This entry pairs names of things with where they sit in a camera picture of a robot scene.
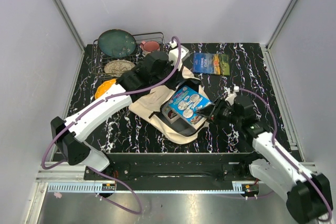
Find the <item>blue comic book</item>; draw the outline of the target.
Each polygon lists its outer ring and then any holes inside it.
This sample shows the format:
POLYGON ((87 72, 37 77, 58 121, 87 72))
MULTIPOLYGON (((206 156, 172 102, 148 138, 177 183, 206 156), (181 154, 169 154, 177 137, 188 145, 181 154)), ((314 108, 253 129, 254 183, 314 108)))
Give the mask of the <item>blue comic book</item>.
POLYGON ((181 87, 168 102, 169 107, 192 126, 196 126, 203 118, 196 111, 210 104, 212 103, 208 98, 189 86, 181 87))

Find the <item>cream canvas student bag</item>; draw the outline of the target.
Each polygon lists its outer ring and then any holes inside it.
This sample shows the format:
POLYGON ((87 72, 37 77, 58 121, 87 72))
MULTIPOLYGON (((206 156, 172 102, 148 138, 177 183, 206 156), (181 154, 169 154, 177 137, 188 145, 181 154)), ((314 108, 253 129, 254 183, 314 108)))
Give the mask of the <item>cream canvas student bag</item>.
POLYGON ((182 69, 182 77, 183 80, 177 85, 176 90, 171 90, 166 86, 156 87, 149 94, 137 99, 129 106, 130 111, 154 126, 168 140, 180 145, 196 140, 199 132, 209 125, 205 118, 202 118, 196 126, 192 126, 181 117, 171 124, 162 114, 163 108, 168 105, 172 96, 183 86, 189 86, 208 98, 201 80, 195 77, 188 68, 184 67, 182 69))

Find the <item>Animal Farm paperback book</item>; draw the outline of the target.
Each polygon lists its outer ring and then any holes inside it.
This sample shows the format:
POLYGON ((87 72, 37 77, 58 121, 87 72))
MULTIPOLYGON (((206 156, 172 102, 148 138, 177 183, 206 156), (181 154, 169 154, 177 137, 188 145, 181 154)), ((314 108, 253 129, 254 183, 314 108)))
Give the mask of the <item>Animal Farm paperback book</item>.
POLYGON ((193 57, 193 72, 229 76, 229 55, 196 52, 193 57))

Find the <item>yellow picture book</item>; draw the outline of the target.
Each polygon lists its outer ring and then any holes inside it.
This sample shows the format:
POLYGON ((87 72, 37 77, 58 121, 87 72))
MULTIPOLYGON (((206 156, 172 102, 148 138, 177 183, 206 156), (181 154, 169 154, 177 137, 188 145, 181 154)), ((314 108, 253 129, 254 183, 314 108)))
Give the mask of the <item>yellow picture book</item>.
POLYGON ((171 124, 180 118, 180 115, 177 114, 169 105, 163 108, 162 114, 171 124))

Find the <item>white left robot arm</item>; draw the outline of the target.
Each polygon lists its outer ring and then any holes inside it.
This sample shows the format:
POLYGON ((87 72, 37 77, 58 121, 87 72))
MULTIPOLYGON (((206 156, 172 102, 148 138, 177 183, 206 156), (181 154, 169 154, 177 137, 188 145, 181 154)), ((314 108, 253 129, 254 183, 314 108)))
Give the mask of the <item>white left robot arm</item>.
POLYGON ((61 151, 69 165, 83 164, 95 169, 103 180, 113 175, 107 156, 86 142, 87 137, 106 119, 130 106, 136 99, 150 94, 157 87, 174 90, 181 72, 184 49, 168 54, 154 51, 143 61, 122 74, 103 95, 76 114, 51 121, 53 144, 61 151))

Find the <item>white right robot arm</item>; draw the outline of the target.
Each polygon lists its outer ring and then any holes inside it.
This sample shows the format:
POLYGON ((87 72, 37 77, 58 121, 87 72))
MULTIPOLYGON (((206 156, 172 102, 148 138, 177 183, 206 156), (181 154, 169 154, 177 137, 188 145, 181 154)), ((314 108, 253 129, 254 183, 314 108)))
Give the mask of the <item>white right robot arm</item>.
POLYGON ((331 222, 333 201, 329 180, 303 166, 275 139, 275 133, 257 119, 250 97, 230 94, 196 113, 215 124, 233 124, 259 154, 255 160, 238 167, 242 179, 254 177, 264 182, 284 200, 297 223, 331 222))

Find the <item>pink patterned mug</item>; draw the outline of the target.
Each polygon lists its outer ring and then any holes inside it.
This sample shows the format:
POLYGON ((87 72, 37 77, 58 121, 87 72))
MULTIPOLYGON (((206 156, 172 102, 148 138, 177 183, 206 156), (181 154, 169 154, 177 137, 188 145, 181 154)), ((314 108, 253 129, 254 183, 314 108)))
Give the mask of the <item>pink patterned mug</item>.
POLYGON ((160 44, 157 41, 142 41, 140 48, 142 49, 143 56, 146 56, 151 52, 160 51, 160 44))

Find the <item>beige patterned plate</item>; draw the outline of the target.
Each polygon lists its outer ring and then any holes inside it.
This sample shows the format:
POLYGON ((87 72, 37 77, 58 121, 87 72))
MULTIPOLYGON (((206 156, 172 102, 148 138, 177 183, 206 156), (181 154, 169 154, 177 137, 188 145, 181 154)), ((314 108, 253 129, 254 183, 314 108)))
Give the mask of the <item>beige patterned plate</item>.
POLYGON ((127 60, 113 60, 104 67, 104 72, 113 77, 121 76, 124 72, 131 70, 135 64, 127 60))

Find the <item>dark green plate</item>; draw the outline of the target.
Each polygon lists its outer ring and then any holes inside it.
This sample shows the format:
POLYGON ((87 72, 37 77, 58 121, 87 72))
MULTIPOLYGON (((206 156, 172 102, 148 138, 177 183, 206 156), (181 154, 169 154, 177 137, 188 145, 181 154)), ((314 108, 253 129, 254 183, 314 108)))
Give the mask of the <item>dark green plate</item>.
POLYGON ((111 29, 99 36, 98 47, 107 56, 124 58, 131 55, 136 49, 136 40, 127 31, 111 29))

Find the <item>orange dotted plate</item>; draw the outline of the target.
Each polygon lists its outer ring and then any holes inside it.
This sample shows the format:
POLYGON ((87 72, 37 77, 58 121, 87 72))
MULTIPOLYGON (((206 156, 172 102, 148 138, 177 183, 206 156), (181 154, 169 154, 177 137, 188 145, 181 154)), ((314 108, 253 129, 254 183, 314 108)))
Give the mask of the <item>orange dotted plate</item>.
POLYGON ((111 80, 104 81, 101 85, 98 86, 98 88, 97 88, 97 90, 95 92, 94 98, 95 99, 100 98, 115 83, 116 83, 116 79, 111 79, 111 80))

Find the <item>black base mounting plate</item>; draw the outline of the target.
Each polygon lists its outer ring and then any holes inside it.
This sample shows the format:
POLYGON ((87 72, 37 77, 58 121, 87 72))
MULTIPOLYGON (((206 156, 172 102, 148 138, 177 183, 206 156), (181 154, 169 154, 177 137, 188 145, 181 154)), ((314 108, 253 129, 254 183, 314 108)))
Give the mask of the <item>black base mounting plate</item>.
POLYGON ((256 153, 113 153, 105 174, 129 186, 139 183, 208 182, 218 185, 233 181, 254 183, 248 162, 258 159, 256 153))

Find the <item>aluminium frame rail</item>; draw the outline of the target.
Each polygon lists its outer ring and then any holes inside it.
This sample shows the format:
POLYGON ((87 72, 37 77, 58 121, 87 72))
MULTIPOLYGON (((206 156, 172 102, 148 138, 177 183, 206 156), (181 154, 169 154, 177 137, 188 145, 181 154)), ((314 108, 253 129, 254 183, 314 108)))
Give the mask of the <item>aluminium frame rail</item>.
POLYGON ((81 39, 77 29, 74 26, 74 23, 72 22, 62 0, 52 0, 53 3, 55 4, 56 8, 58 9, 61 17, 63 18, 67 28, 69 29, 73 39, 75 40, 77 46, 80 48, 81 51, 85 50, 85 43, 81 39))

